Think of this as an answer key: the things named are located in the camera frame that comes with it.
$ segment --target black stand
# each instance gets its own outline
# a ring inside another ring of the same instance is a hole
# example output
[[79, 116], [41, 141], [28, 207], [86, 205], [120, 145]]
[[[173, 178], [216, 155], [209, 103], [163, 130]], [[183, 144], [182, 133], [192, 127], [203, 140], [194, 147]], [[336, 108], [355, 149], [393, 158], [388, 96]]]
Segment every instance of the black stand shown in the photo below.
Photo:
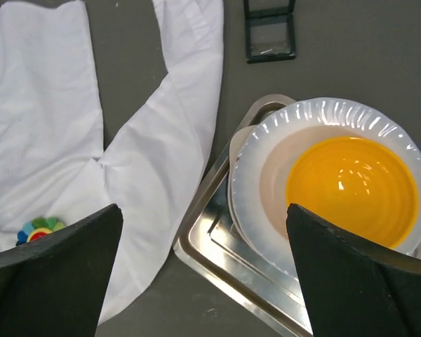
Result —
[[111, 205], [0, 253], [0, 337], [93, 337], [122, 224]]
[[421, 260], [296, 204], [287, 231], [315, 337], [421, 336]]
[[[296, 58], [295, 26], [293, 24], [293, 10], [296, 0], [290, 0], [288, 6], [251, 11], [250, 0], [243, 0], [245, 12], [245, 47], [246, 62], [259, 63]], [[251, 30], [255, 27], [268, 25], [283, 25], [283, 45], [288, 45], [288, 50], [274, 50], [274, 48], [253, 54], [255, 42], [252, 39]]]

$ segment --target green toy piece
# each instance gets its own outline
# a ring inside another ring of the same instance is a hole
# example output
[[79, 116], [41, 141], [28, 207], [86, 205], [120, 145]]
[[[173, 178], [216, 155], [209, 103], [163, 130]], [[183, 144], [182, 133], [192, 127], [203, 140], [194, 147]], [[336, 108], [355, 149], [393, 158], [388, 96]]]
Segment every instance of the green toy piece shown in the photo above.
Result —
[[65, 225], [63, 223], [56, 223], [55, 227], [53, 227], [52, 231], [56, 232], [58, 230], [61, 230], [62, 228], [65, 228]]
[[42, 227], [45, 227], [46, 226], [46, 224], [45, 224], [45, 219], [44, 218], [35, 218], [33, 221], [32, 221], [32, 224], [33, 224], [33, 226], [34, 226], [34, 228], [42, 228]]
[[59, 222], [59, 220], [58, 220], [57, 218], [47, 218], [47, 219], [45, 220], [46, 227], [47, 227], [49, 230], [53, 230], [53, 228], [55, 227], [55, 225], [56, 225], [58, 222]]

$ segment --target black plastic frame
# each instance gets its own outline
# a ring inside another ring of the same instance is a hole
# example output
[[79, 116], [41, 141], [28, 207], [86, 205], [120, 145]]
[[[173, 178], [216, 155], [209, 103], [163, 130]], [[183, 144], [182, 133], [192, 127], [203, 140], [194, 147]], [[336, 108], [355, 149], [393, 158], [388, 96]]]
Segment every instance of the black plastic frame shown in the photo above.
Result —
[[[293, 10], [296, 0], [290, 0], [288, 6], [268, 8], [258, 11], [250, 11], [249, 0], [243, 0], [243, 10], [245, 12], [245, 49], [247, 63], [272, 62], [282, 60], [293, 60], [296, 58], [295, 25], [293, 24]], [[290, 50], [288, 53], [253, 55], [251, 53], [251, 28], [262, 25], [274, 25], [286, 23]]]

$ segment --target white fabric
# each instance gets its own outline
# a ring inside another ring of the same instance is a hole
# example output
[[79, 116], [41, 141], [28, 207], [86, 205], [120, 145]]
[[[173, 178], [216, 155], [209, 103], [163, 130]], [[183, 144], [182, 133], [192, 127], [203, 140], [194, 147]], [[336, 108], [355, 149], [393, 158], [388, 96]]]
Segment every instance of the white fabric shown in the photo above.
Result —
[[165, 261], [215, 130], [221, 1], [154, 0], [154, 10], [168, 75], [104, 153], [84, 4], [0, 10], [0, 251], [32, 218], [70, 224], [117, 203], [123, 232], [100, 322]]

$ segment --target stacked dishes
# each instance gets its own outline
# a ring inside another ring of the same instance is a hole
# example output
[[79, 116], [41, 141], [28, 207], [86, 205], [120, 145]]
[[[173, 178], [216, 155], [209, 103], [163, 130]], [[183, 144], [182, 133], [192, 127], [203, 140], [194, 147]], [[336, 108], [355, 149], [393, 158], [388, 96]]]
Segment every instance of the stacked dishes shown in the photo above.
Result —
[[421, 153], [399, 125], [360, 103], [316, 98], [273, 113], [249, 133], [229, 184], [241, 236], [292, 276], [291, 202], [401, 253], [421, 241]]

